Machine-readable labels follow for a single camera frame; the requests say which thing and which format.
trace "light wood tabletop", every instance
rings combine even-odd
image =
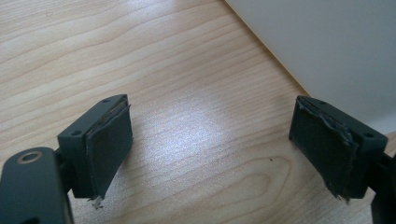
[[[1,167],[128,94],[132,151],[103,208],[69,193],[77,224],[372,222],[289,141],[306,92],[223,1],[4,0],[0,71]]]

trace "screw hole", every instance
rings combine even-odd
[[[30,163],[33,161],[37,161],[42,156],[43,156],[43,153],[40,151],[28,152],[26,154],[19,156],[17,162],[19,164],[26,164],[26,163]]]
[[[81,131],[73,131],[72,133],[70,133],[70,135],[72,136],[77,136],[79,134],[81,134]]]
[[[370,138],[374,137],[374,135],[372,133],[365,133],[364,136],[370,137]]]
[[[40,223],[40,219],[38,219],[38,217],[31,217],[21,222],[21,224],[39,224],[39,223]]]

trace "wooden table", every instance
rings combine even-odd
[[[1,166],[129,95],[132,153],[103,208],[69,194],[76,223],[371,222],[288,140],[306,93],[222,1],[5,0],[0,71]]]

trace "wood grain swirl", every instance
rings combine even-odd
[[[0,165],[127,93],[132,152],[76,223],[371,223],[288,140],[306,94],[217,0],[1,1]],[[396,133],[387,152],[396,151]]]

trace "wooden surface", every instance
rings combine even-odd
[[[103,208],[69,193],[77,224],[371,223],[373,193],[335,199],[288,140],[306,93],[222,1],[5,0],[0,71],[1,166],[129,95],[132,152]]]

